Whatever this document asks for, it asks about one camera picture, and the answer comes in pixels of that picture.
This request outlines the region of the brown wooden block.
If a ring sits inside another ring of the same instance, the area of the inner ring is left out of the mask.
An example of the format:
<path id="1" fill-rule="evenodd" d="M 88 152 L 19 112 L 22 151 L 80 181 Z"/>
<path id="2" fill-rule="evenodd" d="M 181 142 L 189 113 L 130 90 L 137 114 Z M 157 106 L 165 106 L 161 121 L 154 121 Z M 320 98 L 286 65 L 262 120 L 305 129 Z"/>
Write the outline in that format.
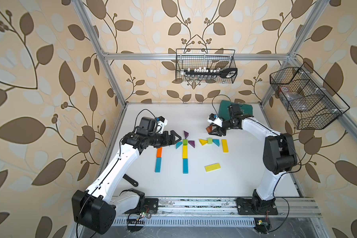
<path id="1" fill-rule="evenodd" d="M 210 132 L 213 130 L 213 127 L 212 127 L 212 126 L 208 126 L 208 127 L 206 128 L 206 130 L 207 130 L 208 133 L 210 133 Z"/>

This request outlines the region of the long yellow block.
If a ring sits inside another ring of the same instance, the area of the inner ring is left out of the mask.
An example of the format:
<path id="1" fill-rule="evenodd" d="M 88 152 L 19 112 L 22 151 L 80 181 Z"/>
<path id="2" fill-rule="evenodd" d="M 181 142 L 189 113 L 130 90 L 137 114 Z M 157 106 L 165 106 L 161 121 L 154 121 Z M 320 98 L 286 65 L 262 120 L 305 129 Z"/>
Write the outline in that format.
<path id="1" fill-rule="evenodd" d="M 182 158 L 187 159 L 188 158 L 188 148 L 187 145 L 182 146 Z"/>
<path id="2" fill-rule="evenodd" d="M 228 148 L 228 143 L 226 139 L 222 139 L 222 149 L 224 153 L 228 153 L 229 152 L 229 148 Z"/>
<path id="3" fill-rule="evenodd" d="M 215 163 L 215 164 L 211 164 L 211 165 L 205 166 L 205 171 L 207 173 L 215 171 L 215 170 L 219 170 L 219 169 L 221 169 L 221 165 L 219 163 Z"/>

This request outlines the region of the orange long block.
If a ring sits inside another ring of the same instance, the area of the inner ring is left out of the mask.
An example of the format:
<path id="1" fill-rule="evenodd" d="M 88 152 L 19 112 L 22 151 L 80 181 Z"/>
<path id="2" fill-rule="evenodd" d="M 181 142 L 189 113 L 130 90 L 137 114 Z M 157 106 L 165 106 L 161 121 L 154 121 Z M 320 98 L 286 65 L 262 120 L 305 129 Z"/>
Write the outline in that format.
<path id="1" fill-rule="evenodd" d="M 156 157 L 157 158 L 161 158 L 162 157 L 162 148 L 161 147 L 157 149 Z"/>

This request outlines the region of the long teal block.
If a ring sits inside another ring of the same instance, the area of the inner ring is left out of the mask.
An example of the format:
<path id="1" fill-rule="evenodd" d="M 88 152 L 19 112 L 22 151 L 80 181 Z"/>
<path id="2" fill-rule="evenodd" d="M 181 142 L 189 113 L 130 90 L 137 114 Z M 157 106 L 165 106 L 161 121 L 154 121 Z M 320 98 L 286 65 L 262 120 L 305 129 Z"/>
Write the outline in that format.
<path id="1" fill-rule="evenodd" d="M 183 165 L 182 165 L 182 173 L 183 174 L 188 174 L 188 159 L 187 158 L 183 159 L 182 163 L 183 163 Z"/>
<path id="2" fill-rule="evenodd" d="M 159 173 L 161 171 L 161 162 L 162 162 L 162 158 L 161 157 L 157 157 L 156 158 L 156 163 L 155 163 L 155 172 Z"/>

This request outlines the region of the teal triangle block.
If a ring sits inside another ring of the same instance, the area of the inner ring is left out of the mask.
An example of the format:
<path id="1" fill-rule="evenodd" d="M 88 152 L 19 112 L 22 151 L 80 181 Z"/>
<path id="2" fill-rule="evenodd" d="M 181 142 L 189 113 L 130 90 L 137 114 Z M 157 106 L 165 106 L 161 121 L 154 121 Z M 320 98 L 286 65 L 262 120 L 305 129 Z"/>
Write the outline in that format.
<path id="1" fill-rule="evenodd" d="M 218 139 L 213 139 L 213 143 L 218 147 L 220 146 L 220 141 Z"/>

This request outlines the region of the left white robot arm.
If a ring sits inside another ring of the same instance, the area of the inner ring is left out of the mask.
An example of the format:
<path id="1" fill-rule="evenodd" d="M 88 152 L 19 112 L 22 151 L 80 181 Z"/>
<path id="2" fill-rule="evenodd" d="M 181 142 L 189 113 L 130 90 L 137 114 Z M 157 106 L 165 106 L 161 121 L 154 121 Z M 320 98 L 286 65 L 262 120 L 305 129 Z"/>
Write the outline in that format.
<path id="1" fill-rule="evenodd" d="M 100 176 L 85 190 L 77 190 L 72 197 L 74 221 L 77 225 L 103 235 L 113 225 L 117 216 L 126 212 L 141 216 L 148 211 L 145 194 L 137 189 L 114 192 L 131 164 L 149 146 L 162 148 L 181 140 L 174 130 L 166 131 L 168 121 L 164 117 L 143 117 L 133 131 L 121 140 L 118 152 L 112 157 Z"/>

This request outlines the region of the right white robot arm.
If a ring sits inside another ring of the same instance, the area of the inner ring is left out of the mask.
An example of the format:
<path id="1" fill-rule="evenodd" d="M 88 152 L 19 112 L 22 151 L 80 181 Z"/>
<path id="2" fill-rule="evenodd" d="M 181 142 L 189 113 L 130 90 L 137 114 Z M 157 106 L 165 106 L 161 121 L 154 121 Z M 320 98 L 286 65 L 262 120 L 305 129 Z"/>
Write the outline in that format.
<path id="1" fill-rule="evenodd" d="M 266 168 L 257 189 L 251 198 L 239 197 L 236 205 L 239 215 L 278 215 L 275 205 L 275 190 L 280 179 L 291 172 L 298 163 L 293 137 L 280 133 L 256 120 L 253 115 L 242 112 L 241 107 L 232 104 L 228 107 L 230 119 L 218 114 L 210 114 L 209 135 L 225 136 L 228 130 L 244 130 L 264 142 L 263 163 Z"/>

